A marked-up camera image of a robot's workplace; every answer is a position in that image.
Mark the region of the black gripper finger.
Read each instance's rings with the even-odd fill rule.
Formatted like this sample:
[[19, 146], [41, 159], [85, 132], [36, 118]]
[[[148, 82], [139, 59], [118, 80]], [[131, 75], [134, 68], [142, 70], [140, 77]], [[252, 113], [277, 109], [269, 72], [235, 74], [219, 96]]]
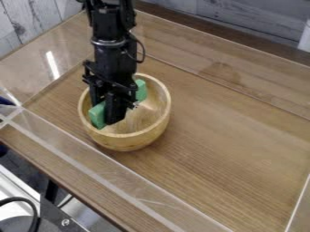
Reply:
[[97, 104], [100, 104], [103, 102], [104, 91], [106, 91], [106, 87], [103, 84], [100, 84], [100, 85], [92, 84], [89, 86], [89, 97], [91, 97], [92, 106], [96, 106]]
[[106, 94], [104, 121], [107, 125], [122, 121], [128, 108], [128, 96], [116, 92]]

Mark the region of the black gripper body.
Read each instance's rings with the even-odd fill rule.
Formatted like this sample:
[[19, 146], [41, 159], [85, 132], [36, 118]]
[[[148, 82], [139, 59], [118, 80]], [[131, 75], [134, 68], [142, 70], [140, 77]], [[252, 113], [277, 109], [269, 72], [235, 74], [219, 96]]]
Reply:
[[119, 41], [91, 40], [95, 48], [95, 60], [84, 61], [83, 80], [95, 75], [107, 81], [134, 79], [136, 73], [136, 39]]

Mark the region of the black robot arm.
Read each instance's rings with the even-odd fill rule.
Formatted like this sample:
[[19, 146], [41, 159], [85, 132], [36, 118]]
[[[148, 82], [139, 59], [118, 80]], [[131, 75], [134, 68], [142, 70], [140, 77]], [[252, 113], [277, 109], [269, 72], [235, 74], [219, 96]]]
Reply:
[[84, 82], [91, 103], [103, 105], [99, 121], [112, 125], [126, 117], [136, 102], [136, 13], [131, 0], [84, 0], [95, 60], [84, 61]]

